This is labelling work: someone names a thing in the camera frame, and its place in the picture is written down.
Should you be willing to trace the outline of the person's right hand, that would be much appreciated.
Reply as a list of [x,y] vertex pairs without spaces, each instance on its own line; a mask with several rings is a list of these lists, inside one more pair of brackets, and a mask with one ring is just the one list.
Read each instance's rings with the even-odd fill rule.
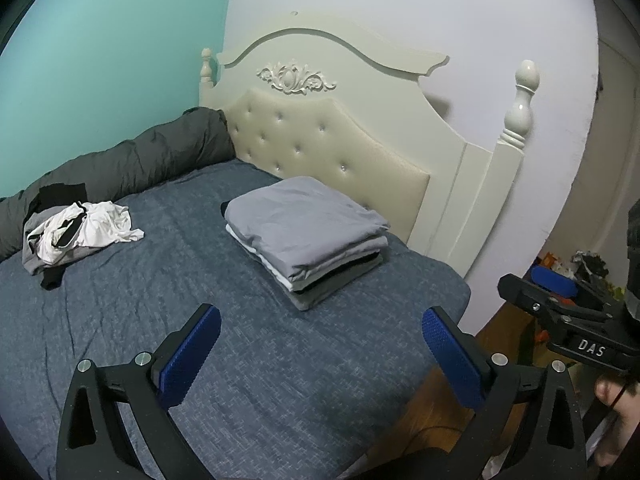
[[623,384],[615,379],[600,376],[594,385],[594,394],[605,405],[610,406],[617,418],[614,425],[601,439],[594,461],[600,467],[612,466],[622,454],[639,423],[639,384],[622,391]]

